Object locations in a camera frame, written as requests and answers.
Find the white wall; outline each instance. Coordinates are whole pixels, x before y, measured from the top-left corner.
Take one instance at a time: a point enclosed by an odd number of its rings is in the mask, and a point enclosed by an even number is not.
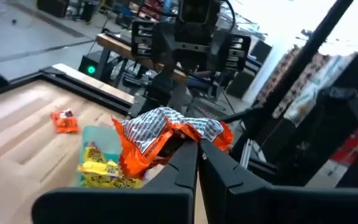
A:
[[[295,36],[300,35],[302,29],[315,30],[335,0],[261,0],[260,2],[264,2],[265,7],[260,6],[259,3],[253,3],[255,8],[245,10],[249,15],[255,17],[255,22],[260,24],[261,32],[268,33],[266,43],[273,45],[273,49],[242,98],[243,101],[250,104],[254,102],[256,95],[283,54],[295,42]],[[349,7],[328,38],[328,40],[336,39],[358,46],[358,1],[354,1]],[[321,48],[321,51],[324,52],[323,54],[334,55],[336,53],[349,54],[355,49],[346,49],[344,45],[343,49],[339,49],[341,44],[337,44],[335,47],[326,45]]]
[[[248,104],[254,102],[255,97],[273,72],[276,64],[291,47],[294,37],[302,30],[302,20],[305,20],[301,16],[304,9],[294,2],[279,0],[271,3],[270,6],[275,10],[270,11],[270,20],[265,20],[264,23],[265,27],[269,27],[267,42],[273,45],[273,48],[260,68],[258,75],[242,97],[242,100]]]

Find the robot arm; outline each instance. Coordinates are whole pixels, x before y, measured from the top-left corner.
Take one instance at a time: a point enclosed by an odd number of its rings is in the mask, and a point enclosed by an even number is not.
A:
[[[218,0],[182,0],[174,23],[132,23],[132,55],[164,64],[146,88],[147,109],[141,113],[168,103],[178,62],[186,73],[199,65],[213,72],[244,69],[250,37],[215,29],[221,4]]]

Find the green light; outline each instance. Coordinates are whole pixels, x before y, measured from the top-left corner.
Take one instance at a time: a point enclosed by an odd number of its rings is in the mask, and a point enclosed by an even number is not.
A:
[[[96,69],[94,69],[94,67],[92,65],[88,67],[89,74],[93,74],[95,71],[96,71]]]

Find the desk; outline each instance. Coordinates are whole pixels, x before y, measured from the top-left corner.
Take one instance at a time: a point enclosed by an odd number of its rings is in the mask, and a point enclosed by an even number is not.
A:
[[[108,37],[106,34],[98,34],[96,36],[96,41],[97,43],[103,47],[103,52],[102,55],[100,57],[100,61],[99,61],[99,65],[96,68],[96,72],[95,72],[95,78],[101,80],[102,82],[107,82],[110,77],[103,77],[102,76],[102,71],[104,68],[104,65],[107,63],[108,58],[110,56],[110,52],[115,52],[119,55],[121,55],[123,58],[126,58],[128,60],[133,60],[136,61],[136,59],[132,56],[131,54],[131,47],[129,45],[127,45],[124,42],[120,42],[116,39],[113,39],[111,37]],[[154,66],[151,60],[138,60],[137,61],[139,64],[143,65],[144,67],[154,70]],[[161,64],[156,64],[155,68],[157,70],[161,70],[163,68],[163,65]],[[184,78],[186,78],[185,73],[183,73],[182,71],[175,69],[173,71],[173,78],[175,80],[181,81]]]
[[[64,64],[54,67],[127,102],[134,101],[133,96]],[[50,119],[52,111],[67,108],[73,110],[81,129],[110,126],[111,116],[125,118],[42,80],[0,94],[0,223],[32,223],[30,209],[40,194],[75,185],[81,133],[55,134]],[[200,190],[197,201],[196,223],[206,223]]]

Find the yellow candy package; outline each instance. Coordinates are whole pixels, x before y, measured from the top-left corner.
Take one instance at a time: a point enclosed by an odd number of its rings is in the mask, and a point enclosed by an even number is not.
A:
[[[121,143],[114,129],[95,126],[85,127],[83,148],[77,165],[78,185],[102,189],[138,189],[143,187],[144,180],[123,177],[122,171],[117,165],[119,158],[117,152],[121,152]]]

